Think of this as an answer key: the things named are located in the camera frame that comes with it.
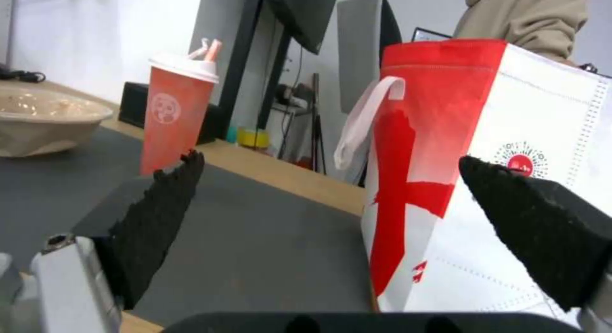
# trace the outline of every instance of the plastic cup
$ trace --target plastic cup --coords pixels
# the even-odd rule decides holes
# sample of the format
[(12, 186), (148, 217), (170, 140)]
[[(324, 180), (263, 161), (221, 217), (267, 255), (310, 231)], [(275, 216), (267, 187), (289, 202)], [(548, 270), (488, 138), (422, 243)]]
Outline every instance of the plastic cup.
[(195, 147), (215, 84), (214, 62), (163, 54), (150, 60), (140, 174), (172, 167)]

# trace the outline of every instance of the white cup lid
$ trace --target white cup lid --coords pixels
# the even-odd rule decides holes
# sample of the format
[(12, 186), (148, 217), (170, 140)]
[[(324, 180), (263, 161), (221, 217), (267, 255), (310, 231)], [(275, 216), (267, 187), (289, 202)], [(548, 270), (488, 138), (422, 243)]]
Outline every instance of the white cup lid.
[(186, 56), (175, 54), (158, 54), (149, 59), (152, 67), (175, 74), (196, 78), (202, 81), (219, 83), (217, 64), (208, 61), (195, 61)]

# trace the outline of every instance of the wooden desk edge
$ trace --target wooden desk edge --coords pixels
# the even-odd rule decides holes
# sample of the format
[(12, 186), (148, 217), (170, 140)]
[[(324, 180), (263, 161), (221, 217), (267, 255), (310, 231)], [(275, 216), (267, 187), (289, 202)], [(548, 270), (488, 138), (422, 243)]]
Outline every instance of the wooden desk edge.
[[(113, 109), (115, 115), (112, 119), (103, 121), (101, 126), (135, 139), (144, 139), (144, 131), (142, 129), (117, 120), (119, 106), (112, 102), (49, 81), (33, 85), (33, 87), (61, 91), (104, 104)], [(363, 212), (365, 190), (354, 185), (341, 183), (322, 174), (273, 159), (246, 148), (234, 146), (221, 140), (198, 146), (196, 149), (205, 155), (206, 162), (210, 165), (235, 172), (245, 178), (266, 183), (278, 189), (310, 199), (313, 202), (346, 211), (347, 213), (361, 216)], [(159, 333), (163, 329), (162, 326), (147, 322), (129, 313), (123, 313), (121, 333)]]

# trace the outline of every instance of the monitor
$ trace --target monitor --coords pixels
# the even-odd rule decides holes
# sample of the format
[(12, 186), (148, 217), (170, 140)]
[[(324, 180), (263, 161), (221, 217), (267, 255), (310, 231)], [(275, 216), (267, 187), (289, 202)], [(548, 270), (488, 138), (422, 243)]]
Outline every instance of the monitor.
[(270, 7), (300, 45), (319, 54), (336, 0), (268, 0)]

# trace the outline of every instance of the beige hoodie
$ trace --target beige hoodie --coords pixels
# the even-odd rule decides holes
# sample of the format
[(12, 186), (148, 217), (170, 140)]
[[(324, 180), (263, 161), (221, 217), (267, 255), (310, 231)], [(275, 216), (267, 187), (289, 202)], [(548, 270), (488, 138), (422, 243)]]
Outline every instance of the beige hoodie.
[(498, 38), (562, 61), (587, 20), (586, 0), (466, 0), (457, 38)]

